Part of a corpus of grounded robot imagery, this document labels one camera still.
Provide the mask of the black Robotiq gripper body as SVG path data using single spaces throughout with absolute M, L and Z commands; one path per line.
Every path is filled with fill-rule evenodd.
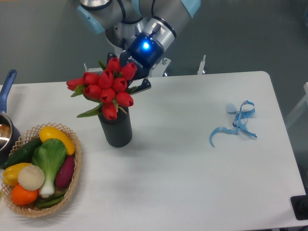
M 148 38 L 145 33 L 137 35 L 127 50 L 120 54 L 120 64 L 133 62 L 137 71 L 133 80 L 148 77 L 151 68 L 154 66 L 158 58 L 163 54 L 164 49 L 153 39 Z

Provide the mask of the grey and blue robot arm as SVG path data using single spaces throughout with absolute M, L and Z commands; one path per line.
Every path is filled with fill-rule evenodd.
M 82 0 L 81 21 L 94 34 L 104 33 L 122 66 L 137 66 L 132 94 L 151 87 L 149 77 L 162 76 L 169 62 L 163 54 L 201 6 L 199 0 Z

